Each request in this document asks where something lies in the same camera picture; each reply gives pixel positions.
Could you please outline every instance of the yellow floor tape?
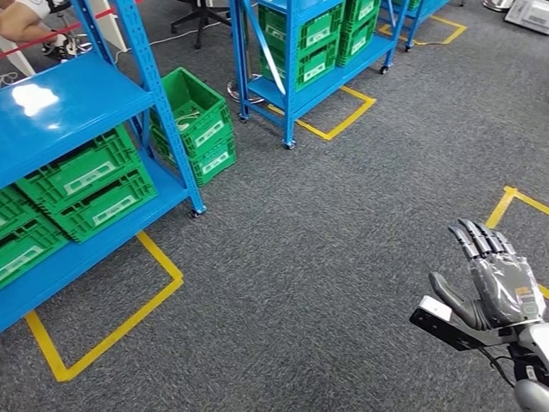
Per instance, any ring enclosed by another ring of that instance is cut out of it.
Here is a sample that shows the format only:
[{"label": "yellow floor tape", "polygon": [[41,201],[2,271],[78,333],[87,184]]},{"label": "yellow floor tape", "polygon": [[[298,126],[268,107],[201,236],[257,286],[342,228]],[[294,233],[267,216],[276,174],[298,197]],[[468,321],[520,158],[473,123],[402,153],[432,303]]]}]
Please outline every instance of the yellow floor tape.
[{"label": "yellow floor tape", "polygon": [[148,303],[142,306],[137,312],[121,324],[110,335],[98,343],[94,348],[92,348],[87,354],[85,354],[84,357],[77,361],[72,367],[67,368],[65,366],[65,363],[63,362],[61,356],[59,352],[57,352],[57,349],[35,311],[29,312],[25,316],[25,320],[26,320],[26,323],[32,332],[35,339],[36,339],[36,342],[38,344],[40,349],[41,349],[44,357],[46,358],[46,361],[48,363],[50,368],[51,368],[54,376],[57,380],[57,382],[71,380],[78,373],[84,371],[86,367],[90,366],[94,361],[96,361],[99,356],[104,354],[115,343],[122,339],[122,337],[125,334],[133,329],[139,322],[143,320],[155,308],[159,306],[168,296],[173,294],[179,286],[183,284],[183,274],[181,273],[180,270],[177,269],[175,264],[166,256],[159,247],[152,242],[152,240],[147,234],[145,232],[140,232],[137,233],[136,237],[151,255],[152,255],[153,258],[156,259],[166,272],[167,272],[167,274],[171,277],[171,282]]}]

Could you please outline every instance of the green plastic crate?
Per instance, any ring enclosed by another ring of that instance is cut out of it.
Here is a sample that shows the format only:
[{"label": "green plastic crate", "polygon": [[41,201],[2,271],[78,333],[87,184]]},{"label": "green plastic crate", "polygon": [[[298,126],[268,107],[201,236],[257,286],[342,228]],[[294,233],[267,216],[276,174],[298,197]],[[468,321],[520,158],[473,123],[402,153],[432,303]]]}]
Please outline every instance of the green plastic crate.
[{"label": "green plastic crate", "polygon": [[373,37],[373,31],[376,29],[377,20],[378,14],[376,13],[370,21],[365,22],[362,27],[353,33],[342,33],[336,64],[338,66],[345,66],[364,47],[369,45]]},{"label": "green plastic crate", "polygon": [[[176,126],[189,155],[201,155],[213,143],[232,131],[228,107],[220,94],[183,68],[162,78]],[[151,111],[152,125],[161,130],[158,115]]]},{"label": "green plastic crate", "polygon": [[[298,63],[298,72],[296,79],[296,90],[301,90],[311,82],[317,80],[322,76],[329,73],[336,66],[336,58],[337,54],[337,45],[339,38],[336,38],[330,44],[325,45],[322,48],[317,49],[308,56],[299,59]],[[282,79],[286,78],[286,72],[284,71],[284,54],[284,52],[279,52],[275,49],[271,49],[272,59],[278,70],[278,74]],[[272,73],[267,65],[267,59],[262,54],[261,59],[261,74],[272,80]]]},{"label": "green plastic crate", "polygon": [[52,218],[71,238],[82,242],[156,195],[152,180],[139,167]]},{"label": "green plastic crate", "polygon": [[[422,3],[422,0],[409,0],[408,3],[408,10],[416,10],[420,3]],[[400,5],[400,0],[393,0],[393,4]]]},{"label": "green plastic crate", "polygon": [[[270,49],[286,49],[286,15],[259,5],[259,24]],[[343,4],[339,4],[302,25],[297,41],[298,57],[302,58],[330,42],[339,33]]]},{"label": "green plastic crate", "polygon": [[[162,158],[172,165],[176,164],[173,155],[165,140],[155,139],[155,142],[156,149]],[[235,161],[235,138],[232,134],[216,142],[216,146],[207,154],[189,158],[191,169],[198,187],[206,185]]]},{"label": "green plastic crate", "polygon": [[123,125],[20,179],[16,184],[50,214],[87,197],[141,165]]},{"label": "green plastic crate", "polygon": [[30,202],[14,186],[0,190],[0,238],[38,215]]},{"label": "green plastic crate", "polygon": [[33,220],[0,239],[0,288],[24,274],[68,242],[46,216]]},{"label": "green plastic crate", "polygon": [[348,0],[342,32],[354,32],[379,13],[381,0]]}]

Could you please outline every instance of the blue shelf board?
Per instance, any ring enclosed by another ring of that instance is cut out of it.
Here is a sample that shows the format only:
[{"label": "blue shelf board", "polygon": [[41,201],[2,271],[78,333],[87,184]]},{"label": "blue shelf board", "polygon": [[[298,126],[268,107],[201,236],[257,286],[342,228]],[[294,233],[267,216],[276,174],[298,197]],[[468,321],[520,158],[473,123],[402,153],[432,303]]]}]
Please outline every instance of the blue shelf board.
[{"label": "blue shelf board", "polygon": [[[292,97],[293,100],[293,107],[294,108],[293,116],[295,118],[303,116],[338,88],[388,52],[394,44],[394,40],[374,34],[369,45],[348,62],[345,67],[336,66],[316,82],[294,93]],[[275,82],[265,77],[259,77],[248,83],[248,88],[252,93],[258,94],[275,106],[284,110],[284,104],[281,92]]]},{"label": "blue shelf board", "polygon": [[[258,0],[258,3],[279,13],[287,12],[287,0]],[[293,14],[298,16],[299,24],[303,24],[341,3],[343,0],[299,0],[297,10],[293,10]]]},{"label": "blue shelf board", "polygon": [[[441,9],[446,5],[449,0],[427,0],[428,1],[428,4],[425,4],[423,7],[422,7],[421,14],[418,16],[418,12],[419,11],[419,7],[413,10],[406,10],[406,16],[409,19],[417,19],[419,23],[422,23],[428,19],[431,15],[434,15],[434,13],[437,13],[439,9]],[[383,9],[388,9],[388,5],[386,1],[382,2],[382,8]],[[398,4],[393,4],[393,11],[394,11],[395,14],[400,14],[401,10],[401,7]],[[409,30],[409,27],[406,27],[406,25],[403,26],[403,29],[404,30]]]},{"label": "blue shelf board", "polygon": [[0,188],[143,112],[153,96],[86,53],[0,90]]},{"label": "blue shelf board", "polygon": [[70,242],[0,289],[0,332],[188,197],[179,180],[146,155],[141,158],[156,186],[156,197],[84,243]]}]

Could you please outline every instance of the shelf post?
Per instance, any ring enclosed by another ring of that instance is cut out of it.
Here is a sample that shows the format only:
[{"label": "shelf post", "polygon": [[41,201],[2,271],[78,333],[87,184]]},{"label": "shelf post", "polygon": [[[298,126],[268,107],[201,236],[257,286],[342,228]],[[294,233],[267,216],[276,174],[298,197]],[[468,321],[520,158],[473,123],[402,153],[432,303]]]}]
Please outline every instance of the shelf post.
[{"label": "shelf post", "polygon": [[198,214],[204,212],[205,206],[198,192],[195,176],[190,168],[189,160],[183,149],[179,133],[173,122],[166,92],[162,86],[160,74],[149,45],[147,34],[141,21],[137,7],[133,0],[113,0],[118,13],[118,20],[133,51],[133,57],[140,69],[141,81],[146,90],[152,94],[154,108],[157,111],[166,137],[170,142],[171,151],[182,178],[183,185],[189,190],[192,209]]}]

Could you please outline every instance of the white label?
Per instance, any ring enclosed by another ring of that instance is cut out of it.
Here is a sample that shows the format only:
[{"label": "white label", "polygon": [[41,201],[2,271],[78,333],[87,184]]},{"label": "white label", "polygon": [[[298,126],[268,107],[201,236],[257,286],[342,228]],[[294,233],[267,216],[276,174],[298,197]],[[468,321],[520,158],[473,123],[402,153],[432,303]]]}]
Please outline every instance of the white label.
[{"label": "white label", "polygon": [[367,6],[363,7],[360,13],[359,13],[359,20],[363,19],[366,15],[370,13],[370,11],[373,10],[373,2],[371,2],[370,4]]},{"label": "white label", "polygon": [[94,181],[102,178],[106,174],[109,174],[116,169],[111,161],[106,161],[103,165],[94,168],[90,172],[83,174],[78,179],[69,182],[63,187],[65,189],[67,195],[72,195],[77,191],[84,189],[85,186],[90,185]]},{"label": "white label", "polygon": [[286,41],[286,33],[283,33],[280,30],[277,30],[273,26],[267,25],[265,27],[267,34],[274,37],[275,39],[279,39],[281,41]]},{"label": "white label", "polygon": [[212,169],[213,169],[215,167],[218,167],[218,166],[221,165],[223,161],[225,161],[227,159],[228,159],[228,152],[224,152],[221,156],[219,156],[216,159],[210,161],[207,165],[202,167],[202,174],[206,174],[207,172],[210,172]]},{"label": "white label", "polygon": [[44,252],[40,246],[34,245],[30,247],[29,250],[21,253],[20,256],[11,261],[9,264],[6,264],[0,268],[0,279],[5,276],[9,276],[11,273],[15,272],[23,264],[30,262],[31,260],[36,258],[37,256]]},{"label": "white label", "polygon": [[215,135],[216,133],[219,132],[219,130],[222,129],[223,123],[222,120],[219,120],[219,122],[214,124],[213,126],[210,127],[207,131],[206,133],[204,133],[202,136],[196,139],[195,141],[195,144],[197,148],[199,148],[200,146],[202,146],[203,144],[206,143],[210,137]]},{"label": "white label", "polygon": [[351,48],[351,56],[355,54],[358,50],[360,50],[360,47],[366,44],[366,37],[363,37],[360,41],[357,41],[353,45],[353,47]]},{"label": "white label", "polygon": [[526,366],[526,374],[529,376],[529,379],[538,380],[538,377],[535,376],[535,371],[533,370],[532,365]]},{"label": "white label", "polygon": [[124,209],[127,209],[130,205],[137,202],[135,197],[133,197],[132,195],[129,195],[127,197],[124,197],[121,199],[120,202],[113,204],[109,209],[104,210],[98,215],[94,216],[94,223],[95,223],[95,226],[99,226],[101,223],[103,223],[104,221],[108,221],[109,219],[113,217],[114,215],[118,215],[118,213],[121,212]]},{"label": "white label", "polygon": [[322,73],[326,69],[326,63],[319,64],[318,66],[309,70],[303,75],[303,82],[307,82],[308,80],[312,79],[313,77]]},{"label": "white label", "polygon": [[315,33],[311,36],[308,36],[307,38],[305,44],[307,45],[307,47],[309,47],[310,45],[314,45],[314,43],[317,43],[322,39],[325,39],[329,35],[330,35],[330,27],[326,27],[321,32]]}]

